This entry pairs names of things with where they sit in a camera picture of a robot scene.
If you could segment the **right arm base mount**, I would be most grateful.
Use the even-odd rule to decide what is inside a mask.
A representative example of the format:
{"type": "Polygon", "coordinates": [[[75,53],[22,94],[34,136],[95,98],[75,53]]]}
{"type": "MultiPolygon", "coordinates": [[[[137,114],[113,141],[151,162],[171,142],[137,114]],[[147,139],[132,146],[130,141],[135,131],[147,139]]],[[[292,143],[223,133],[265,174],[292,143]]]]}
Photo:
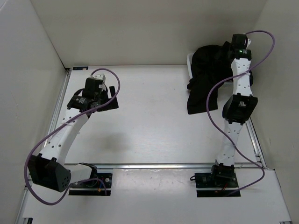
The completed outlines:
{"type": "Polygon", "coordinates": [[[216,179],[211,173],[195,173],[190,177],[190,181],[194,181],[196,185],[197,197],[240,197],[238,180],[234,173],[232,179],[216,179]]]}

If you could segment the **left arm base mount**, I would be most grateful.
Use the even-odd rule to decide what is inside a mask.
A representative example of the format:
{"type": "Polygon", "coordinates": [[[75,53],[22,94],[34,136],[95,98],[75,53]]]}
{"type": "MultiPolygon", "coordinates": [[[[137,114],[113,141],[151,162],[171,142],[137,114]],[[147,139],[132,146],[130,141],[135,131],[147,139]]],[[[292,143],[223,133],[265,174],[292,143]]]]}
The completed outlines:
{"type": "Polygon", "coordinates": [[[79,163],[71,168],[70,196],[111,196],[113,174],[99,171],[93,164],[79,163]]]}

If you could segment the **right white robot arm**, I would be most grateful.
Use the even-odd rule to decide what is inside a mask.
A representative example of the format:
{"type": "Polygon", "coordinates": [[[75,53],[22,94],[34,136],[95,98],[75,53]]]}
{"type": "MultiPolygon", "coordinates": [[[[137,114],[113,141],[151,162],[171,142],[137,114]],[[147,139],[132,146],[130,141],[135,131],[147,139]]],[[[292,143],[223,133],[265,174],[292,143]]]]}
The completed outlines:
{"type": "Polygon", "coordinates": [[[232,37],[228,59],[233,74],[233,93],[223,107],[222,117],[225,127],[222,149],[212,166],[210,182],[221,186],[235,178],[235,146],[244,123],[250,118],[258,99],[253,96],[250,88],[251,51],[247,49],[249,39],[245,34],[232,37]]]}

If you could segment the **black trousers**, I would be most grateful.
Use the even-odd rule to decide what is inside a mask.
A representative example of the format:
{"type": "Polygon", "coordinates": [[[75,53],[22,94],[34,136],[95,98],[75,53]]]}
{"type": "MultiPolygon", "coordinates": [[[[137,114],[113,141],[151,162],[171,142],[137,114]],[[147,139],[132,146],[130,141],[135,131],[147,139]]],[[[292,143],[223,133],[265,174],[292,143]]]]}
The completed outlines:
{"type": "Polygon", "coordinates": [[[187,85],[189,115],[206,112],[206,99],[215,84],[233,75],[227,57],[231,43],[206,45],[198,48],[192,56],[192,78],[187,85]]]}

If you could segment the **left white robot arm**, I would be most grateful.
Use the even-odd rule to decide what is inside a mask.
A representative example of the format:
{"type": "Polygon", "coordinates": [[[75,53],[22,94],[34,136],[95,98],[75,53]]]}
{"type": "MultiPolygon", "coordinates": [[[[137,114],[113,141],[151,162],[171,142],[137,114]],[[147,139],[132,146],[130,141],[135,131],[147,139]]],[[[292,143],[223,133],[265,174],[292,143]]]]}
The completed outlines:
{"type": "Polygon", "coordinates": [[[34,184],[63,192],[71,183],[82,181],[92,187],[98,181],[95,167],[80,163],[72,169],[64,164],[66,156],[80,129],[89,120],[95,108],[98,112],[118,108],[116,101],[108,103],[108,94],[115,95],[113,86],[106,87],[105,75],[89,77],[85,87],[74,93],[61,121],[63,128],[50,138],[38,155],[30,156],[28,169],[34,184]]]}

